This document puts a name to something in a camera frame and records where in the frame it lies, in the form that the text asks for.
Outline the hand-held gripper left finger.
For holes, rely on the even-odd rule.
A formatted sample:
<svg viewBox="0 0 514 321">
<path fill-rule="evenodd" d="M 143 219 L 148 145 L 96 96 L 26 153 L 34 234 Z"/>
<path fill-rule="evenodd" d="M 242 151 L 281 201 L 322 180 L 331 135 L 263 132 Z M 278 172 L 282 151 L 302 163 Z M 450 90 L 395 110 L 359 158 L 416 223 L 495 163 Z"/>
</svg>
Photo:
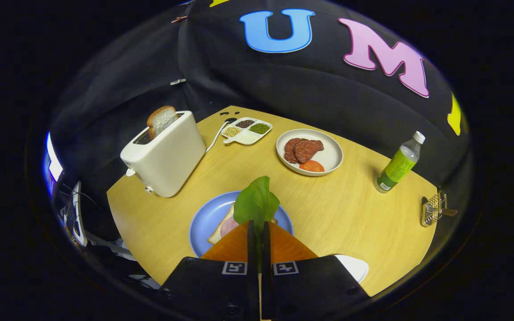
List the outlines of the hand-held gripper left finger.
<svg viewBox="0 0 514 321">
<path fill-rule="evenodd" d="M 160 303 L 182 321 L 258 321 L 260 286 L 253 221 L 237 228 L 245 259 L 184 257 L 160 288 Z"/>
</svg>

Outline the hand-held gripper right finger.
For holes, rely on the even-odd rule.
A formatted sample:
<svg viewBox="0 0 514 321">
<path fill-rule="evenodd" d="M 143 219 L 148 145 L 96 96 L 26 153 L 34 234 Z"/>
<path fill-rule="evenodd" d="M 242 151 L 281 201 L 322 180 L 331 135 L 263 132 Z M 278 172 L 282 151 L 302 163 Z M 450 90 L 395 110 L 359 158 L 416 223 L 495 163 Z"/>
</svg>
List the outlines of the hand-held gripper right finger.
<svg viewBox="0 0 514 321">
<path fill-rule="evenodd" d="M 340 255 L 298 254 L 279 260 L 280 249 L 302 244 L 266 223 L 262 234 L 261 317 L 272 321 L 338 321 L 338 313 L 370 297 Z"/>
</svg>

